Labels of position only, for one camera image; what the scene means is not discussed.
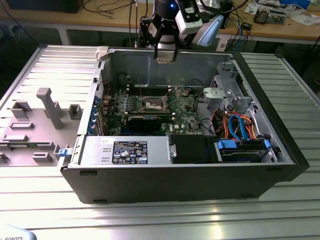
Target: table leg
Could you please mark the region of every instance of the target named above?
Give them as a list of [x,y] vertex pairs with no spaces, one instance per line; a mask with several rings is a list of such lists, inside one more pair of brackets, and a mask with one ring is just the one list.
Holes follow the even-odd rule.
[[67,29],[60,27],[60,28],[58,28],[58,31],[59,31],[62,45],[71,45],[71,41],[68,36]]

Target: white paper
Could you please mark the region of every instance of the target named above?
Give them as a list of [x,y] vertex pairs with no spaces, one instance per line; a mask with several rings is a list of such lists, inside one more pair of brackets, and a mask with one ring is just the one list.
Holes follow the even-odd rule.
[[306,25],[306,26],[320,23],[319,19],[312,18],[312,17],[306,16],[306,15],[299,15],[299,16],[291,17],[291,19],[300,23],[300,24]]
[[244,12],[255,15],[259,6],[259,4],[249,3]]

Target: white label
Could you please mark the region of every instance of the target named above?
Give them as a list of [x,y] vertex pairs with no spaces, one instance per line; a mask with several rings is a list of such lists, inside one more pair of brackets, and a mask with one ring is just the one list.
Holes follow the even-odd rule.
[[114,144],[114,142],[116,141],[115,138],[101,138],[100,144]]

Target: electronic device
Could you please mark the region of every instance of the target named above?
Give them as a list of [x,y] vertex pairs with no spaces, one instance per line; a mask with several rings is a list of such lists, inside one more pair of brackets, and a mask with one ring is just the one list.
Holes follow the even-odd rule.
[[266,19],[267,23],[270,24],[284,24],[286,20],[286,14],[281,9],[271,8],[269,15]]
[[284,5],[298,5],[306,10],[311,0],[279,0],[279,2]]
[[83,203],[258,198],[308,168],[240,53],[97,55],[75,145],[58,151]]
[[268,16],[269,16],[270,10],[266,6],[259,6],[255,15],[253,16],[253,21],[256,24],[265,24]]
[[84,0],[6,0],[11,9],[54,11],[76,14]]

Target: black box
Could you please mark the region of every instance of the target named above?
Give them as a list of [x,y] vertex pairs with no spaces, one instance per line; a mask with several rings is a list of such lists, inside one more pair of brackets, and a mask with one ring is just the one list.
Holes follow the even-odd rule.
[[76,14],[84,0],[7,0],[11,9]]

